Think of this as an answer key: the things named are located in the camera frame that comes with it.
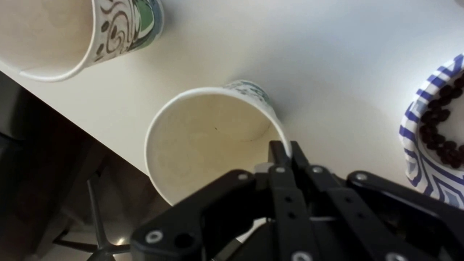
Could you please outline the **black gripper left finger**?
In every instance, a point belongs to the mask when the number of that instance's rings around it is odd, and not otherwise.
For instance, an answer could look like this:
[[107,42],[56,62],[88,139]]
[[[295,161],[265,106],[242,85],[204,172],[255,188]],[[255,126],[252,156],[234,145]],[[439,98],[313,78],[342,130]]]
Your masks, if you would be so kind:
[[268,143],[268,162],[271,168],[290,168],[291,158],[285,154],[281,140],[271,140]]

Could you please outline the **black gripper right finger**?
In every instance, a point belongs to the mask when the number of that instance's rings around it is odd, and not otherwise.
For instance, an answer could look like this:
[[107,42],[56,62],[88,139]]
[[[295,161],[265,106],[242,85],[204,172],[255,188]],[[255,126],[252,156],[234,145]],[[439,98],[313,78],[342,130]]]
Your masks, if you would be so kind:
[[294,169],[303,169],[308,167],[310,162],[306,154],[303,152],[301,146],[295,140],[291,140],[290,145],[291,145],[291,167]]

